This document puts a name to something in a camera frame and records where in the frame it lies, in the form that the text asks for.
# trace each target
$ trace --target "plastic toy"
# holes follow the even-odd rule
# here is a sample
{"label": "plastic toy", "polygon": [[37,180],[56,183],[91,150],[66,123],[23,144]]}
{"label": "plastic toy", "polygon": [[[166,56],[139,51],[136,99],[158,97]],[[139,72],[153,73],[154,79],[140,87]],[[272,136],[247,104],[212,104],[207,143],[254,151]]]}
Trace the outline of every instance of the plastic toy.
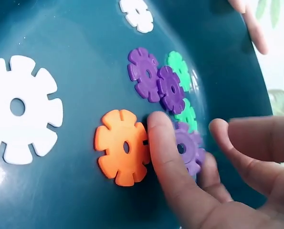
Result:
{"label": "plastic toy", "polygon": [[177,73],[180,79],[180,86],[183,87],[185,92],[188,92],[191,89],[189,68],[181,54],[176,51],[170,52],[167,58],[167,64]]}
{"label": "plastic toy", "polygon": [[179,122],[189,124],[189,132],[191,133],[192,131],[197,130],[197,122],[195,120],[196,114],[194,108],[190,106],[189,100],[184,98],[183,101],[185,103],[184,110],[181,112],[181,114],[175,114],[175,118]]}
{"label": "plastic toy", "polygon": [[201,170],[201,164],[204,162],[205,150],[199,148],[202,144],[202,138],[194,131],[189,133],[189,125],[187,123],[178,122],[175,129],[177,145],[184,148],[181,154],[185,167],[191,176],[196,175]]}
{"label": "plastic toy", "polygon": [[120,0],[119,6],[123,13],[127,13],[126,20],[137,31],[147,33],[153,30],[153,17],[143,0]]}
{"label": "plastic toy", "polygon": [[169,66],[163,66],[158,71],[158,91],[162,97],[165,108],[174,114],[180,114],[185,107],[184,91],[179,86],[180,79]]}
{"label": "plastic toy", "polygon": [[158,61],[154,55],[149,54],[145,48],[137,48],[128,56],[131,64],[128,65],[129,77],[137,81],[135,85],[137,93],[143,98],[148,98],[151,103],[160,101],[158,94]]}
{"label": "plastic toy", "polygon": [[[36,154],[45,156],[57,141],[57,134],[47,124],[59,127],[63,122],[60,99],[48,100],[47,95],[57,91],[51,74],[41,68],[32,76],[36,63],[25,56],[12,56],[11,71],[0,58],[0,145],[6,143],[4,160],[15,165],[32,162],[28,145],[32,143]],[[10,110],[13,99],[25,104],[25,112],[15,116]]]}
{"label": "plastic toy", "polygon": [[[132,186],[140,182],[147,169],[143,164],[150,162],[148,146],[143,145],[147,133],[137,117],[127,110],[113,110],[103,116],[104,125],[95,134],[95,149],[106,152],[98,159],[98,164],[107,178],[116,177],[116,184]],[[129,152],[124,150],[124,142]]]}

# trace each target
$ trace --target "teal surface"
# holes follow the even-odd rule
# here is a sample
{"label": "teal surface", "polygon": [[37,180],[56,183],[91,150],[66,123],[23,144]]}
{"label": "teal surface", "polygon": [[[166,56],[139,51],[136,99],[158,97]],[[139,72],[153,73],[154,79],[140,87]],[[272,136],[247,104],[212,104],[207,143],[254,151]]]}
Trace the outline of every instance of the teal surface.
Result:
{"label": "teal surface", "polygon": [[0,57],[25,55],[58,85],[63,125],[45,157],[6,164],[0,185],[0,229],[177,229],[149,165],[139,184],[116,186],[101,173],[93,137],[101,117],[128,109],[145,123],[160,104],[141,99],[129,80],[128,53],[145,47],[160,65],[176,50],[187,61],[194,106],[206,147],[235,200],[253,207],[264,198],[248,188],[211,139],[213,118],[270,115],[263,77],[239,14],[226,0],[149,0],[154,30],[130,27],[117,0],[0,0]]}

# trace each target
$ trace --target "hand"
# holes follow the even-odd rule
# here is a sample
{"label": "hand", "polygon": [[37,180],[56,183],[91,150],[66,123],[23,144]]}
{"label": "hand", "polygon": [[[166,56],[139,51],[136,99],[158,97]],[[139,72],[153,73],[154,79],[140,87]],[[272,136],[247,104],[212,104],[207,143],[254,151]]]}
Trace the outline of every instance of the hand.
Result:
{"label": "hand", "polygon": [[261,54],[268,53],[268,47],[261,27],[249,5],[250,0],[228,0],[235,10],[242,14],[251,39]]}
{"label": "hand", "polygon": [[215,119],[210,124],[217,144],[243,180],[268,197],[258,210],[232,200],[209,153],[202,166],[200,187],[196,185],[178,153],[173,125],[164,113],[152,113],[147,124],[152,164],[184,229],[284,229],[284,167],[275,163],[284,162],[284,117],[234,119],[229,123]]}

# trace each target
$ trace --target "plant leaf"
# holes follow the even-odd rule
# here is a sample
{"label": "plant leaf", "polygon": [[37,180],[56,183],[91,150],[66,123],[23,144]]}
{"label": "plant leaf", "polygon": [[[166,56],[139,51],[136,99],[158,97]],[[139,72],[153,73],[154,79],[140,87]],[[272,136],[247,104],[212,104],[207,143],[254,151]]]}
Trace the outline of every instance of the plant leaf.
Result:
{"label": "plant leaf", "polygon": [[274,115],[284,115],[284,91],[279,89],[269,90],[269,95],[272,95],[270,104]]}
{"label": "plant leaf", "polygon": [[256,8],[256,18],[259,20],[262,18],[265,12],[265,8],[267,5],[267,0],[259,0]]}
{"label": "plant leaf", "polygon": [[281,0],[271,0],[270,16],[272,28],[275,28],[280,17],[281,12]]}

